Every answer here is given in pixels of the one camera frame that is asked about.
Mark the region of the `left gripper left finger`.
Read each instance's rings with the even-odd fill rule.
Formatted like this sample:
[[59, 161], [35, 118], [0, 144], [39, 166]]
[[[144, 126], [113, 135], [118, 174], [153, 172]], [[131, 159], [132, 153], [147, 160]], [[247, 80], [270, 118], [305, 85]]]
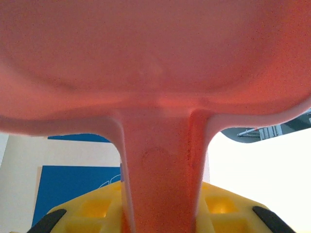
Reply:
[[117, 181], [50, 209], [26, 233], [131, 233]]

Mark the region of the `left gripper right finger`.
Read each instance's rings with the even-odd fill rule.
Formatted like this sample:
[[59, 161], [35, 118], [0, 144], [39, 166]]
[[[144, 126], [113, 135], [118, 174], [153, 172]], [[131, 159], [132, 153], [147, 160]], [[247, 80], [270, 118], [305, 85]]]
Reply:
[[203, 182], [195, 233], [295, 233], [265, 205]]

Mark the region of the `pink plastic dustpan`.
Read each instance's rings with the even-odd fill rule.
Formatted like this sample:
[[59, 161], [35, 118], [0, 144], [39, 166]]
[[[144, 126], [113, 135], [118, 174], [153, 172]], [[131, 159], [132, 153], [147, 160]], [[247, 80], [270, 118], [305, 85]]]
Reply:
[[95, 133], [131, 233], [195, 233], [220, 130], [311, 107], [311, 0], [0, 0], [0, 132]]

